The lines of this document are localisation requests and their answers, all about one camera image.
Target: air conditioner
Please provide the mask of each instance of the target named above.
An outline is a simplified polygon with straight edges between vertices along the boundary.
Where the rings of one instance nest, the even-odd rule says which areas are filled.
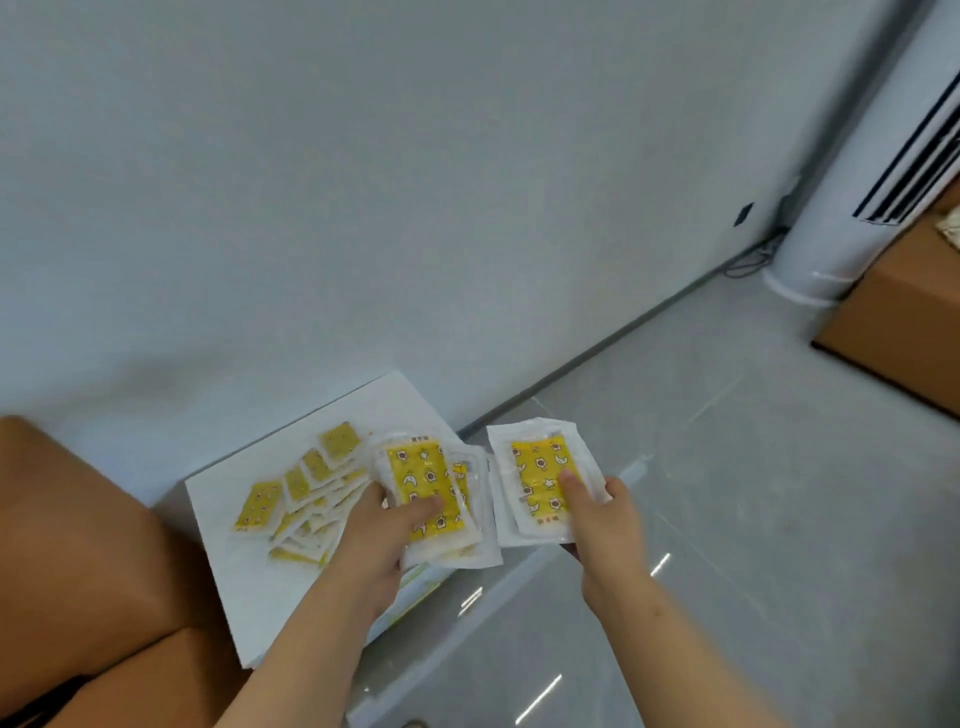
[[[958,170],[960,2],[940,0],[764,270],[764,280],[792,301],[836,304]]]

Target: white wall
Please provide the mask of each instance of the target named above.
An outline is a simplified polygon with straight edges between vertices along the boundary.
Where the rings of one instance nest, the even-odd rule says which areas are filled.
[[[147,502],[394,367],[462,426],[753,242],[894,3],[9,0],[0,410]]]

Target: stack of packets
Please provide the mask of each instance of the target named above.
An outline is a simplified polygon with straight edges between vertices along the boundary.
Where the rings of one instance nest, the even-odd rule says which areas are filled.
[[[361,445],[349,422],[321,433],[286,473],[250,489],[232,530],[264,537],[272,559],[322,568],[371,481]]]
[[[439,496],[440,515],[418,523],[400,565],[485,569],[502,547],[572,541],[560,472],[570,468],[597,501],[604,477],[574,423],[537,418],[487,427],[493,455],[443,435],[396,430],[366,442],[349,423],[321,433],[286,473],[256,483],[233,531],[264,537],[272,559],[322,569],[350,509],[374,479],[391,505]]]

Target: person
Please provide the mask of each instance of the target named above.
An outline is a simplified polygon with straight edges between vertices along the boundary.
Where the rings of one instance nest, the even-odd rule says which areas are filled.
[[[627,486],[607,478],[612,500],[594,502],[561,475],[582,592],[600,620],[647,728],[785,725],[724,664],[647,572],[639,513]],[[399,556],[417,523],[440,513],[438,497],[382,508],[373,483],[350,512],[327,568],[227,708],[219,728],[339,728],[350,680],[373,621],[394,601]]]

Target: floor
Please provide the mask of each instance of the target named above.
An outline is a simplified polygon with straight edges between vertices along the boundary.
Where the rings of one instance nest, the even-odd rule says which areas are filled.
[[[960,425],[812,350],[819,316],[714,279],[501,421],[572,420],[607,473],[646,463],[651,570],[670,555],[657,578],[796,725],[960,723]],[[378,726],[514,724],[551,684],[524,728],[641,725],[547,548]],[[461,574],[438,598],[495,577]]]

